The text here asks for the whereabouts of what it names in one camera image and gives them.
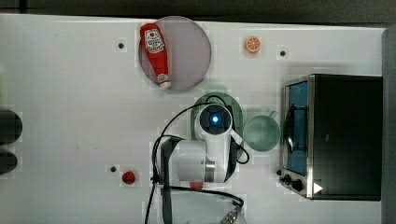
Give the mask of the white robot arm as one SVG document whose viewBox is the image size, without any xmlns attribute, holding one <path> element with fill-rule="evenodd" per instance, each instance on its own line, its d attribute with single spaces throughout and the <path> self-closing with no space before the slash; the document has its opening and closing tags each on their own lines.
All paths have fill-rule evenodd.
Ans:
<svg viewBox="0 0 396 224">
<path fill-rule="evenodd" d="M 171 137 L 161 145 L 161 181 L 225 183 L 233 175 L 243 138 L 233 129 L 229 108 L 209 104 L 193 120 L 195 140 Z"/>
</svg>

